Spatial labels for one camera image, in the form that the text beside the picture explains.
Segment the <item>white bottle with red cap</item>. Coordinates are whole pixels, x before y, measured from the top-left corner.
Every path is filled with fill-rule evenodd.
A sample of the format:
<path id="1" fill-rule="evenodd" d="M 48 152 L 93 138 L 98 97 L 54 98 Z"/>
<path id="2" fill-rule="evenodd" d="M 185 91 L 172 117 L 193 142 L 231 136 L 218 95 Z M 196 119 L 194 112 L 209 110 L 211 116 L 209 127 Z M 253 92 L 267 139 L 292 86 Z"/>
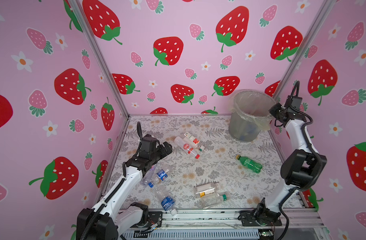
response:
<path id="1" fill-rule="evenodd" d="M 174 142 L 188 155 L 195 157 L 196 159 L 200 158 L 200 154 L 185 140 L 181 137 L 176 137 Z"/>

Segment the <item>Pepsi water bottle blue label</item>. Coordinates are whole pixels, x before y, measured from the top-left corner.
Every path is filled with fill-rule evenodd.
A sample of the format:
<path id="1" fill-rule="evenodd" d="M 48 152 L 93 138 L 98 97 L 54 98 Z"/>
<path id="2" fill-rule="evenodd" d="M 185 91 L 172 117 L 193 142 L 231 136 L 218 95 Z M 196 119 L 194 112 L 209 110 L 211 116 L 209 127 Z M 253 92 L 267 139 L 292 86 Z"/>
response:
<path id="1" fill-rule="evenodd" d="M 171 179 L 172 171 L 169 168 L 157 170 L 151 177 L 146 186 L 153 188 L 156 185 L 162 184 Z"/>

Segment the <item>Pocari bottle blue label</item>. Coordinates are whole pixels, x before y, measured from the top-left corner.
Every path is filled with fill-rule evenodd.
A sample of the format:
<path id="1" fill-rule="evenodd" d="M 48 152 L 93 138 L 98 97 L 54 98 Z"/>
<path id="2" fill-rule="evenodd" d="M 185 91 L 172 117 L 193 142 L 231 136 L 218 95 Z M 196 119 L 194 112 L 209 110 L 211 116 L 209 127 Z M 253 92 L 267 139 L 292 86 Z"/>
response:
<path id="1" fill-rule="evenodd" d="M 170 213 L 172 216 L 175 216 L 178 213 L 175 206 L 176 201 L 167 188 L 165 186 L 158 185 L 154 187 L 154 191 L 163 210 Z"/>

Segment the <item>clear bottle purple red label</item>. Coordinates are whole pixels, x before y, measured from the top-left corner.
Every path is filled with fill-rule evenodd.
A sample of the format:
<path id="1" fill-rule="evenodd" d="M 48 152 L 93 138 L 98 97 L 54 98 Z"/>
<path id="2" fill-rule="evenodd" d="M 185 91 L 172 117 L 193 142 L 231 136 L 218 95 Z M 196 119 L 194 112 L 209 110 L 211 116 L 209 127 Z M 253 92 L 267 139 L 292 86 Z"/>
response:
<path id="1" fill-rule="evenodd" d="M 154 175 L 156 166 L 152 166 L 152 168 L 146 173 L 146 175 L 141 180 L 141 185 L 147 186 L 151 181 Z"/>

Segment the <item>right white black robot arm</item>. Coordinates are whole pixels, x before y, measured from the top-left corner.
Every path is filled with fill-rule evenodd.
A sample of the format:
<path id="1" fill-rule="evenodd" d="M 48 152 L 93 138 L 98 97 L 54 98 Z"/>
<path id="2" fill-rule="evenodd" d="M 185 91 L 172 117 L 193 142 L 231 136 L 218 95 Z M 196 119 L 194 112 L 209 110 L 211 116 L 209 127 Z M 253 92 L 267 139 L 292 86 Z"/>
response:
<path id="1" fill-rule="evenodd" d="M 315 185 L 327 163 L 326 157 L 312 144 L 307 126 L 313 120 L 300 111 L 301 101 L 300 97 L 288 96 L 284 106 L 278 103 L 269 111 L 285 127 L 293 153 L 281 167 L 282 180 L 256 208 L 254 217 L 260 225 L 276 223 L 283 214 L 284 203 L 294 193 L 304 192 Z"/>

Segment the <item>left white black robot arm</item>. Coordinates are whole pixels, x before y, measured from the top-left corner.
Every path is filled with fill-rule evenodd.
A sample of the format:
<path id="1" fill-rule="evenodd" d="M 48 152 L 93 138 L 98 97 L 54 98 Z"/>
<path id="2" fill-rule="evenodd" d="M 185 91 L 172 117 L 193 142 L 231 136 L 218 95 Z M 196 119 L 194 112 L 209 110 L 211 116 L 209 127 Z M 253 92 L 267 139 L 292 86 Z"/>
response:
<path id="1" fill-rule="evenodd" d="M 77 217 L 77 240 L 118 240 L 130 227 L 148 222 L 148 206 L 133 203 L 125 211 L 121 206 L 146 173 L 173 152 L 168 142 L 147 134 L 141 138 L 137 152 L 123 163 L 123 175 L 107 194 L 91 209 L 83 209 Z"/>

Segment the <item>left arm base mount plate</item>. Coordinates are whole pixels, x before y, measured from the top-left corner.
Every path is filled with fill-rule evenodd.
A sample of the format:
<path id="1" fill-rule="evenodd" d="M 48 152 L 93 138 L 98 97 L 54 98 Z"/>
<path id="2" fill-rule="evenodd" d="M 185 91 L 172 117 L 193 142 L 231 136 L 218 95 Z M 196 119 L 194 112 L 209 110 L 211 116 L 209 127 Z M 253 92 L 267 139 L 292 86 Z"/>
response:
<path id="1" fill-rule="evenodd" d="M 133 225 L 132 228 L 147 229 L 155 224 L 157 225 L 157 228 L 161 227 L 163 221 L 163 213 L 164 212 L 160 211 L 151 211 L 148 213 L 147 217 L 142 218 L 142 220 L 139 223 Z"/>

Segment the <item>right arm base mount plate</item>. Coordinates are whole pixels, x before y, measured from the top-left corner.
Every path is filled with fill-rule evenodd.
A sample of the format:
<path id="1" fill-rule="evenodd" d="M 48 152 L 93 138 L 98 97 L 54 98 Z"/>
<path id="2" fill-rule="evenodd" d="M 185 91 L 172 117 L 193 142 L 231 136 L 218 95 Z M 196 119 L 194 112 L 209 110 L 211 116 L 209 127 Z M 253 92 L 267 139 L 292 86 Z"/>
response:
<path id="1" fill-rule="evenodd" d="M 272 227 L 282 226 L 280 220 L 281 213 L 265 211 L 257 213 L 256 210 L 241 211 L 238 220 L 241 221 L 244 227 Z"/>

